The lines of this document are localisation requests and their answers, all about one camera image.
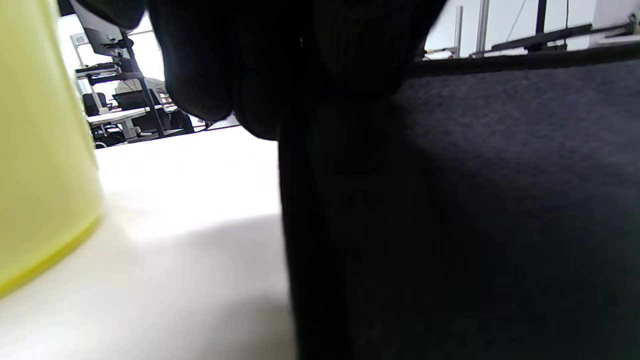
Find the white table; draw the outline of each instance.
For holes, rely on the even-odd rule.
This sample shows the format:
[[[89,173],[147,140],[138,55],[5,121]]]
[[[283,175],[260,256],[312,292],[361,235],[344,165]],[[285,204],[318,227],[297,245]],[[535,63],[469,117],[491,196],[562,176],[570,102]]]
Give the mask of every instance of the white table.
[[[276,143],[235,127],[96,153],[104,223],[0,300],[0,359],[294,359]]]
[[[156,105],[155,109],[162,108],[162,105]],[[114,111],[113,113],[107,113],[102,115],[96,115],[92,117],[88,117],[87,121],[91,125],[101,125],[101,124],[122,124],[122,133],[125,138],[130,139],[136,137],[136,132],[133,129],[132,119],[136,117],[143,116],[149,111],[149,107],[132,109],[132,110],[124,110],[124,111]]]

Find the yellow plastic container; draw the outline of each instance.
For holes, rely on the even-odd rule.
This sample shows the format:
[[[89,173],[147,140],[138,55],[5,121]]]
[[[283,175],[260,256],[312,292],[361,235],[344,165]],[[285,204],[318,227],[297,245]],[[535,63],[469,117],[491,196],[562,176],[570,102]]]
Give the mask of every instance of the yellow plastic container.
[[[0,297],[75,249],[100,213],[56,12],[49,0],[0,0]]]

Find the black knit fabric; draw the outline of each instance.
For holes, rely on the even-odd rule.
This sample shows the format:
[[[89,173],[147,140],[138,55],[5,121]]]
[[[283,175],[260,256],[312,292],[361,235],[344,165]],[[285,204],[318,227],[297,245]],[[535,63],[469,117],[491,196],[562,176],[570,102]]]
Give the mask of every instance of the black knit fabric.
[[[320,92],[328,87],[352,98],[395,92],[445,3],[79,1],[125,28],[137,24],[146,6],[176,104],[211,121],[233,111],[252,134],[272,140],[309,76],[326,81]]]
[[[345,358],[640,355],[640,61],[579,65],[328,99],[281,144],[291,270]]]

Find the black chair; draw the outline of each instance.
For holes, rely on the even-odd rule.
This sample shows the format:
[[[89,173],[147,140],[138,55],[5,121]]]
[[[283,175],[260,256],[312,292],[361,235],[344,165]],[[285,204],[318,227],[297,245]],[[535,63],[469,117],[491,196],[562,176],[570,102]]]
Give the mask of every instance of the black chair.
[[[160,100],[157,98],[157,95],[153,90],[149,90],[149,94],[151,95],[151,100],[154,105],[160,105]],[[147,107],[147,102],[145,101],[142,90],[114,94],[113,98],[122,110],[133,110]],[[158,115],[160,117],[163,130],[173,129],[171,126],[171,115],[163,110],[158,111]],[[157,131],[154,117],[153,113],[148,112],[144,116],[133,119],[133,125],[139,127],[143,132],[154,133]]]
[[[154,105],[162,105],[158,96],[153,90],[149,90],[151,100]],[[147,107],[147,102],[144,99],[142,90],[132,92],[122,92],[113,96],[116,102],[123,110],[132,110]],[[171,113],[165,111],[158,111],[160,121],[164,130],[178,130],[185,129],[187,133],[193,132],[193,126],[191,125],[191,119],[189,115],[186,115],[181,110],[176,110]],[[138,126],[144,132],[155,132],[156,122],[154,120],[153,113],[147,113],[142,117],[133,119],[134,126]]]
[[[102,107],[106,108],[107,97],[101,92],[97,92],[96,95],[98,95],[98,98],[100,99],[100,103],[102,104]],[[95,100],[93,99],[92,94],[83,94],[82,102],[84,105],[84,113],[86,114],[86,116],[98,115],[98,107],[95,105]]]

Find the person sitting at desk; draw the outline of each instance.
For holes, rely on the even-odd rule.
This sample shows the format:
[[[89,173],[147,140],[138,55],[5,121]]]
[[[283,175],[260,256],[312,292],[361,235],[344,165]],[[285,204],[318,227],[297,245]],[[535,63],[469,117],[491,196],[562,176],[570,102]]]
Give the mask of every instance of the person sitting at desk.
[[[126,59],[120,60],[120,69],[122,70],[122,72],[136,72],[131,60]],[[166,86],[164,85],[164,81],[162,80],[145,78],[145,84],[147,85],[147,88],[149,90],[153,90],[158,100],[160,100],[159,94],[168,94],[166,91]],[[140,86],[140,82],[138,81],[138,79],[122,80],[118,82],[118,86],[116,87],[116,94],[133,91],[142,91],[142,87]]]

